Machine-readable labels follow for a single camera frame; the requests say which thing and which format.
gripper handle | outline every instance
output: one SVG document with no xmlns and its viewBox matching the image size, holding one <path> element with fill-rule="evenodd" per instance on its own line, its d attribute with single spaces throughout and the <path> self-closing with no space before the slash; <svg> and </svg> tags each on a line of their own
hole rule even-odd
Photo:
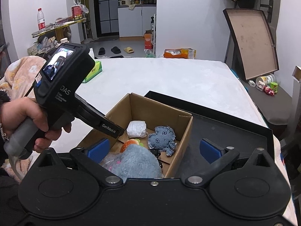
<svg viewBox="0 0 301 226">
<path fill-rule="evenodd" d="M 64 112 L 56 120 L 50 119 L 52 120 L 48 121 L 49 129 L 59 130 L 74 121 L 74 116 Z M 10 136 L 9 141 L 5 142 L 4 150 L 8 155 L 25 160 L 32 154 L 36 139 L 44 137 L 45 132 L 37 128 L 31 118 L 26 118 Z"/>
</svg>

green tissue box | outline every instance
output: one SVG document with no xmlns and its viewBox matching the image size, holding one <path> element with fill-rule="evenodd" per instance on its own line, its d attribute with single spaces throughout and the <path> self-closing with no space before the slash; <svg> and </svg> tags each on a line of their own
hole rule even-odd
<svg viewBox="0 0 301 226">
<path fill-rule="evenodd" d="M 90 73 L 83 80 L 83 83 L 87 83 L 88 81 L 90 81 L 94 76 L 96 76 L 100 72 L 102 72 L 101 61 L 95 61 L 94 68 L 90 71 Z"/>
</svg>

white cabinet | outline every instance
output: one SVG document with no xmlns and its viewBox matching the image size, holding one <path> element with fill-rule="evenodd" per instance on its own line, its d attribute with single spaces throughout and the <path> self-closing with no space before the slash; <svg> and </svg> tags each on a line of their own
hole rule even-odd
<svg viewBox="0 0 301 226">
<path fill-rule="evenodd" d="M 146 30 L 151 29 L 151 17 L 156 11 L 155 6 L 136 6 L 133 10 L 118 8 L 119 36 L 143 36 Z"/>
<path fill-rule="evenodd" d="M 151 29 L 151 17 L 154 17 L 156 13 L 157 7 L 155 6 L 142 7 L 142 35 Z"/>
<path fill-rule="evenodd" d="M 142 7 L 130 10 L 128 7 L 118 8 L 119 36 L 142 35 Z"/>
</svg>

black slipper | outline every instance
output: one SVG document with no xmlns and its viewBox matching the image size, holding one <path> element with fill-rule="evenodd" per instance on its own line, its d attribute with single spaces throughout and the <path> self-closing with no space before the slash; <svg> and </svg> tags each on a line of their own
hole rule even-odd
<svg viewBox="0 0 301 226">
<path fill-rule="evenodd" d="M 111 51 L 112 51 L 113 53 L 115 53 L 115 54 L 121 53 L 121 51 L 120 51 L 120 49 L 119 49 L 118 47 L 113 47 L 113 48 L 111 49 Z"/>
<path fill-rule="evenodd" d="M 103 47 L 101 47 L 98 51 L 98 55 L 104 55 L 104 54 L 106 54 L 106 50 Z"/>
</svg>

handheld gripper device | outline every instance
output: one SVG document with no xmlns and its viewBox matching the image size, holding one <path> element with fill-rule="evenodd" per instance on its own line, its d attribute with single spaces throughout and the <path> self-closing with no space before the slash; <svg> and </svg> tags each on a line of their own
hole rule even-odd
<svg viewBox="0 0 301 226">
<path fill-rule="evenodd" d="M 95 66 L 95 61 L 88 53 L 87 46 L 61 44 L 33 83 L 37 103 L 47 112 L 50 130 L 59 130 L 79 118 L 89 126 L 117 138 L 123 134 L 124 129 L 106 119 L 101 112 L 75 93 Z M 44 136 L 45 133 L 36 127 L 31 118 L 26 118 L 19 125 L 4 144 L 13 169 L 18 159 L 29 158 L 35 140 Z"/>
</svg>

